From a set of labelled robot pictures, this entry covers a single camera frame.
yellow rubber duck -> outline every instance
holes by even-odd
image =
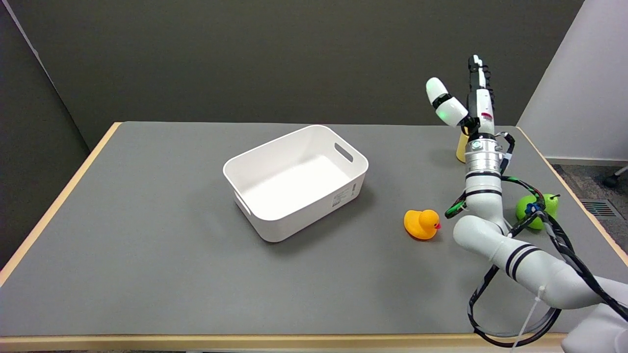
[[[403,226],[413,238],[428,240],[440,229],[440,218],[433,210],[409,210],[403,216]]]

white storage bin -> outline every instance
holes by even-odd
[[[231,158],[222,172],[257,233],[278,242],[353,200],[368,167],[330,128],[311,125]]]

gray table surface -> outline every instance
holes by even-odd
[[[122,124],[0,288],[0,335],[471,332],[467,303],[487,260],[454,243],[456,219],[443,217],[429,242],[412,240],[402,222],[408,209],[442,213],[460,195],[459,130],[330,126],[369,160],[360,195],[269,244],[236,207],[222,165],[300,127]],[[562,194],[558,219],[579,255],[595,274],[628,282],[533,146],[504,129],[517,139],[508,174]],[[510,221],[526,192],[504,185]],[[542,234],[521,239],[552,249]],[[519,330],[533,298],[500,274],[477,320]],[[553,331],[588,312],[564,312]]]

table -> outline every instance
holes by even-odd
[[[330,125],[369,159],[357,199],[287,240],[261,240],[222,165],[298,124],[113,125],[0,273],[0,350],[340,349],[482,346],[466,316],[489,264],[430,242],[408,209],[442,212],[463,188],[459,130]],[[558,219],[597,275],[628,256],[518,128],[509,175],[562,194]],[[526,191],[504,185],[507,219]],[[546,236],[521,239],[552,252]],[[533,295],[498,276],[478,320],[518,330]],[[590,308],[563,312],[558,345]]]

wooden table edge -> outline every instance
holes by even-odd
[[[115,122],[98,142],[61,194],[35,225],[7,265],[0,271],[0,287],[37,240],[43,229],[61,207],[76,184],[94,162],[121,122]],[[590,214],[534,143],[520,128],[550,170],[587,214],[617,255],[628,265],[628,256]],[[565,334],[546,334],[535,342],[537,346],[558,347]],[[37,350],[215,350],[215,349],[354,349],[354,348],[432,348],[487,347],[486,341],[475,334],[413,334],[413,335],[62,335],[0,337],[0,351]]]
[[[100,151],[102,151],[103,147],[107,144],[111,136],[121,124],[121,122],[115,122],[109,128],[109,130],[107,130],[107,132],[102,137],[102,139],[100,139],[96,147],[92,150],[89,156],[87,156],[87,159],[85,159],[77,172],[74,173],[72,179],[70,179],[67,185],[65,185],[65,188],[63,188],[59,196],[57,196],[57,198],[52,203],[52,205],[50,205],[46,213],[43,214],[43,217],[39,220],[39,222],[37,222],[35,228],[33,228],[28,236],[26,236],[26,239],[24,239],[18,250],[15,252],[15,254],[13,254],[13,256],[11,256],[11,259],[9,259],[9,262],[7,262],[2,270],[0,270],[0,288],[2,288],[4,282],[6,282],[15,267],[17,267],[19,262],[24,258],[24,255],[26,255],[26,252],[28,252],[33,243],[35,243],[37,238],[39,238],[41,232],[43,232],[43,229],[48,225],[48,223],[55,215],[55,213],[59,210],[61,205],[63,205],[63,203],[68,198],[72,190],[74,190],[74,187],[79,183],[80,179],[83,177],[89,166],[92,165],[92,162],[94,162]]]
[[[531,346],[559,347],[565,334],[546,334]],[[0,337],[0,351],[250,350],[491,347],[475,334],[413,335],[85,335]]]

